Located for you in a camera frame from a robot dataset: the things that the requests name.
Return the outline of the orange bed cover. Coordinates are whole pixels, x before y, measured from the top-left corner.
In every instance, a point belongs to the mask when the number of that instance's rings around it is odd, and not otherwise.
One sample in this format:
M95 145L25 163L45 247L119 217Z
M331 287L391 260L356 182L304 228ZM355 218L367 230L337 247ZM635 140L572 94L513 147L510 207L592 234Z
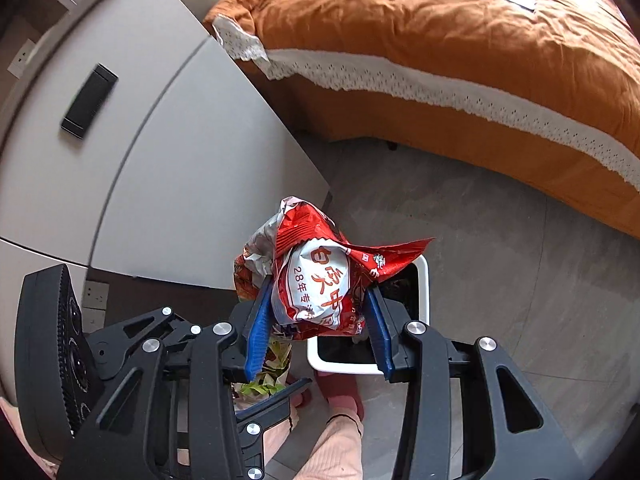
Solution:
M288 125L462 160L639 232L639 43L610 0L219 0L204 24Z

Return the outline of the red white snack bag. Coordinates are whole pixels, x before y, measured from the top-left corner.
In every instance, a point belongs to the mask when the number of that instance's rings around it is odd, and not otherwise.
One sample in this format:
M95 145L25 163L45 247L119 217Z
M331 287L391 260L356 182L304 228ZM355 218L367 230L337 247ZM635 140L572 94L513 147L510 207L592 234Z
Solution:
M255 299L270 278L272 330L285 339L356 336L367 288L404 270L429 242L355 245L322 210L290 196L235 258L234 286L240 299Z

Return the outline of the red green wrapper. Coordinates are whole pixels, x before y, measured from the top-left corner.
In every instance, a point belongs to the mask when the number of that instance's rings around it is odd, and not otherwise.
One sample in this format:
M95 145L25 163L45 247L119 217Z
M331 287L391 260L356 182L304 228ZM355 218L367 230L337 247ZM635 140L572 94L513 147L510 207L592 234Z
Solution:
M246 384L235 382L232 398L235 411L243 411L284 390L291 368L292 344L270 338L264 364L256 377Z

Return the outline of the white trash bin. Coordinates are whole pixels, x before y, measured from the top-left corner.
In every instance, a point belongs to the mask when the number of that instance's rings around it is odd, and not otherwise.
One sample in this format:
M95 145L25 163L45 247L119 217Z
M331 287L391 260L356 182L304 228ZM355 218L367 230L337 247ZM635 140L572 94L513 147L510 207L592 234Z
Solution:
M430 270L422 256L382 284L367 289L366 326L357 336L319 336L307 340L307 360L317 372L382 375L399 382L413 364L401 341L409 322L431 323Z

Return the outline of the person leg pink trousers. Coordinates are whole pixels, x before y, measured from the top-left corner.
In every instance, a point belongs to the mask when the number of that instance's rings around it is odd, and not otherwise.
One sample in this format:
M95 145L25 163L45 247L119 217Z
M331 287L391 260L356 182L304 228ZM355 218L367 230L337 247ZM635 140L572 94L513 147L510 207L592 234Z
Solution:
M295 479L362 479L364 407L352 375L315 372L314 380L329 407L326 428Z

